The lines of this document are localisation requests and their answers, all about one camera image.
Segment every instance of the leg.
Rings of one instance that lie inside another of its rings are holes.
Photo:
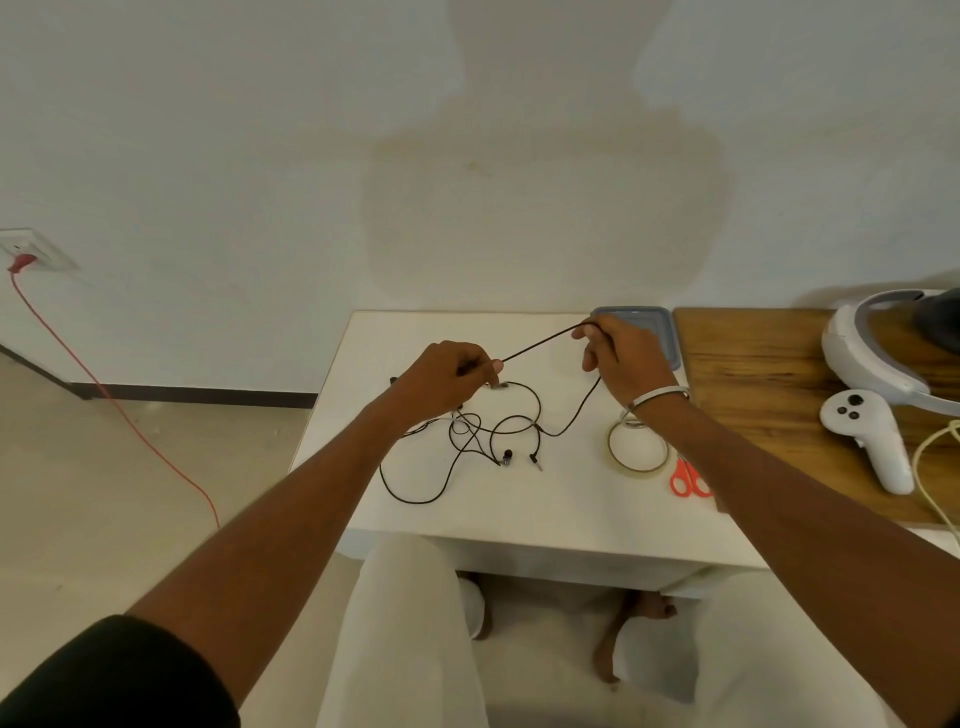
[[[360,570],[318,728],[488,728],[457,575],[435,546],[395,534]]]
[[[629,619],[615,639],[616,677],[692,700],[694,726],[900,725],[769,572],[731,577],[675,619]]]
[[[847,728],[893,717],[772,573],[717,587],[700,607],[695,641],[696,726]]]

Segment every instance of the gray tray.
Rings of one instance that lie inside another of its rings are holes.
[[[653,331],[660,341],[660,350],[669,362],[670,369],[680,369],[683,363],[680,357],[680,340],[677,338],[673,316],[666,308],[658,305],[610,305],[593,309],[593,314],[599,313],[610,313],[635,327]]]

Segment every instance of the bare foot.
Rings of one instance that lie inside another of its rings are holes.
[[[673,599],[661,595],[660,592],[628,591],[625,593],[620,609],[593,650],[593,670],[597,676],[610,685],[620,682],[620,678],[613,674],[613,648],[627,619],[633,617],[670,619],[676,615],[677,608],[673,605]]]

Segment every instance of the white controller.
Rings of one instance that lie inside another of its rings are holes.
[[[820,422],[830,432],[853,437],[867,451],[884,490],[897,496],[913,493],[910,458],[883,397],[868,389],[838,392],[820,408]]]

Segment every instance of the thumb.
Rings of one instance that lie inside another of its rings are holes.
[[[590,342],[590,348],[597,357],[597,362],[601,366],[611,366],[616,363],[616,351],[610,337],[596,324],[584,326],[584,332]]]
[[[493,359],[470,370],[470,372],[463,377],[463,379],[466,380],[464,383],[468,384],[474,392],[484,384],[495,387],[500,383],[497,375],[502,371],[503,362],[499,359]]]

